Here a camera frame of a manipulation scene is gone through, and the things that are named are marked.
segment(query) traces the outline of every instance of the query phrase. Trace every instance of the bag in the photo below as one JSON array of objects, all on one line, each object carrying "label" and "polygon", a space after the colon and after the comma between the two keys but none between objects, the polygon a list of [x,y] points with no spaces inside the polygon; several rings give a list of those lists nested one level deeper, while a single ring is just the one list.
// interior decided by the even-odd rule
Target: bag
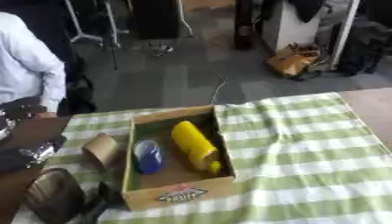
[{"label": "bag", "polygon": [[372,74],[379,64],[388,43],[370,39],[363,43],[357,36],[350,35],[340,57],[336,71],[344,76],[355,76],[361,72]]},{"label": "bag", "polygon": [[60,116],[94,113],[97,110],[93,100],[94,86],[86,75],[66,85],[66,99],[59,105]]},{"label": "bag", "polygon": [[33,118],[38,113],[46,112],[46,108],[39,104],[40,98],[34,96],[0,104],[0,121],[3,116],[7,120],[20,123],[24,120]]},{"label": "bag", "polygon": [[267,63],[281,75],[288,78],[299,76],[309,65],[320,56],[319,48],[312,45],[288,45],[276,52]]}]

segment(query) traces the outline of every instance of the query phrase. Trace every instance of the leather item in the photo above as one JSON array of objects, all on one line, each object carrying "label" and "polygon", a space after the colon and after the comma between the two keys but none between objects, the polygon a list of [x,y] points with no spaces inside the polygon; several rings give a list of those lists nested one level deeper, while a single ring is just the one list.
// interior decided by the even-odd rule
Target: leather item
[{"label": "leather item", "polygon": [[25,97],[1,104],[0,110],[7,119],[20,123],[33,118],[37,113],[46,112],[46,109],[39,105],[39,101],[38,97]]},{"label": "leather item", "polygon": [[44,171],[30,186],[27,206],[47,224],[70,221],[84,206],[85,194],[73,176],[64,169]]}]

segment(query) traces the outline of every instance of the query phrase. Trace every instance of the box label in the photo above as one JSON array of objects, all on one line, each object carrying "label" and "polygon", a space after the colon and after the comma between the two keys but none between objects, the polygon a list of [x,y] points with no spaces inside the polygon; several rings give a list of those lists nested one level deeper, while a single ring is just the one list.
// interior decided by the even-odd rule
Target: box label
[{"label": "box label", "polygon": [[181,202],[194,200],[206,193],[208,193],[208,191],[197,189],[197,188],[180,187],[180,189],[175,190],[174,192],[165,193],[164,195],[159,197],[158,200],[163,202],[181,203]]}]

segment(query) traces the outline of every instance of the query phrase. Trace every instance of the white shirt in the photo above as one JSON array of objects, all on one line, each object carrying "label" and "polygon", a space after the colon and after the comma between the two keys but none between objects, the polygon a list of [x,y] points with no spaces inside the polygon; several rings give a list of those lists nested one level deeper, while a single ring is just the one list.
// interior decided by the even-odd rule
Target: white shirt
[{"label": "white shirt", "polygon": [[66,95],[65,79],[64,63],[24,21],[0,12],[0,103],[40,96],[48,112],[57,112]]}]

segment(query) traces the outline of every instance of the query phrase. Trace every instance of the yellow cap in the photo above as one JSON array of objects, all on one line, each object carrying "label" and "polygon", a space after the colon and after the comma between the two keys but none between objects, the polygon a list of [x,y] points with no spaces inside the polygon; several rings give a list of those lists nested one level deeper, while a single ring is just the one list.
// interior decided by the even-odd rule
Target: yellow cap
[{"label": "yellow cap", "polygon": [[218,172],[221,171],[221,163],[218,161],[213,161],[209,166],[208,166],[208,170],[211,173],[217,174]]}]

